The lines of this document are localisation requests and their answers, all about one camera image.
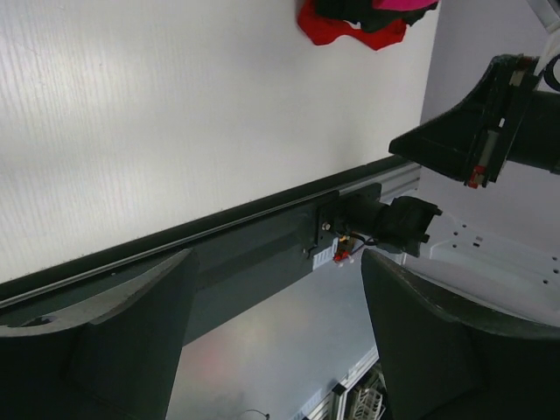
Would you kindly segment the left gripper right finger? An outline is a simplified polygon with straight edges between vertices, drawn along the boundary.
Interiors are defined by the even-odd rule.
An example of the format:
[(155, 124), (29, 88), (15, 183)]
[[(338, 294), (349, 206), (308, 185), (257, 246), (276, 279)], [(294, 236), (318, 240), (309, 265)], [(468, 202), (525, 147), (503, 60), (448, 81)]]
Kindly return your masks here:
[(557, 419), (559, 330), (367, 250), (361, 275), (395, 419)]

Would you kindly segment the aluminium frame rail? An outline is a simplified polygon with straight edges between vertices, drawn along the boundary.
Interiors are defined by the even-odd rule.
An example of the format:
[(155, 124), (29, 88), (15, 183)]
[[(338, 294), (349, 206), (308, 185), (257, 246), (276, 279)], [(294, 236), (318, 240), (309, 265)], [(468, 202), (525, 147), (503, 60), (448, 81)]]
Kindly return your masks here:
[(381, 201), (390, 202), (402, 195), (414, 195), (419, 186), (420, 176), (421, 166), (419, 164), (403, 164), (346, 184), (340, 189), (340, 195), (356, 193), (373, 184), (380, 184)]

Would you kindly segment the black t shirt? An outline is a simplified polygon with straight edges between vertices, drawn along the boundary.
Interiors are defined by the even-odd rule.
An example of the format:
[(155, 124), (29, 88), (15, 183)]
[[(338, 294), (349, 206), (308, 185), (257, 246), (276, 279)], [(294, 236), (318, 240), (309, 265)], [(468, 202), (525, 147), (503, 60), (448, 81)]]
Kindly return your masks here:
[(413, 25), (427, 12), (434, 11), (437, 7), (438, 3), (422, 10), (400, 12), (376, 10), (372, 6), (372, 1), (315, 2), (315, 11), (321, 17), (347, 21), (358, 25), (364, 32), (376, 32), (397, 19), (402, 19), (407, 25)]

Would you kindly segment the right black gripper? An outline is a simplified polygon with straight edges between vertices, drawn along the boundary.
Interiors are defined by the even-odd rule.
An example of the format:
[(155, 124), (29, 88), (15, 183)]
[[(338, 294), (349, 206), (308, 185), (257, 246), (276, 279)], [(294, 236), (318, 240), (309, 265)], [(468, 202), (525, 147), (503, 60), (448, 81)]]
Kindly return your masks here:
[(494, 57), (454, 107), (392, 140), (388, 151), (470, 188), (497, 181), (505, 163), (559, 173), (555, 54)]

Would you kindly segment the magenta t shirt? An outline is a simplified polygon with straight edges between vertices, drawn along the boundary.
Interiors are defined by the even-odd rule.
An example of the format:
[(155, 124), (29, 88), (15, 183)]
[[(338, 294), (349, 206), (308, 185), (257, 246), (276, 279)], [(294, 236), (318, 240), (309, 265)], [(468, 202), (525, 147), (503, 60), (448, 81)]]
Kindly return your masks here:
[(373, 0), (372, 6), (376, 10), (384, 11), (420, 11), (437, 5), (438, 0)]

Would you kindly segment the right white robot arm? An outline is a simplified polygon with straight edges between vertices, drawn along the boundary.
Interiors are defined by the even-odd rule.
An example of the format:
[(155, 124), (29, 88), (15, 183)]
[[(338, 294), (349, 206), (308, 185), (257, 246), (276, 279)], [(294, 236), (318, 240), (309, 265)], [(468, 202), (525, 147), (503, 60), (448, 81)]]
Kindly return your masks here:
[[(450, 110), (399, 136), (392, 153), (467, 186), (484, 188), (508, 166), (559, 172), (559, 4), (534, 1), (549, 37), (541, 55), (491, 59)], [(559, 255), (510, 241), (471, 220), (439, 215), (416, 240), (408, 267), (509, 314), (559, 322)]]

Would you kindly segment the red t shirt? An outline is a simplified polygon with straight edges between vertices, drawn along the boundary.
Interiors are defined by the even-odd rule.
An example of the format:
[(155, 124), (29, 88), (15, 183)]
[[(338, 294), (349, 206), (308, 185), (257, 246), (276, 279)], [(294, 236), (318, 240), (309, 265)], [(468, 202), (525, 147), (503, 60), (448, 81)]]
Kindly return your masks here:
[(407, 31), (407, 24), (397, 19), (378, 31), (365, 32), (347, 21), (321, 17), (315, 11), (315, 1), (304, 1), (297, 25), (315, 46), (327, 46), (346, 36), (374, 51), (402, 42)]

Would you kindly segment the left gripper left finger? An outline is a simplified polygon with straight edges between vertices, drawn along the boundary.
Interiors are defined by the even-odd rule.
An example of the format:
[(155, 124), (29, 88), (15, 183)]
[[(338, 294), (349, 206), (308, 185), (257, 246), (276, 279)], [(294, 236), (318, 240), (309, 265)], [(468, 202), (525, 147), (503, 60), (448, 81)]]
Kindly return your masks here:
[(185, 249), (76, 304), (1, 327), (3, 419), (164, 419), (196, 292)]

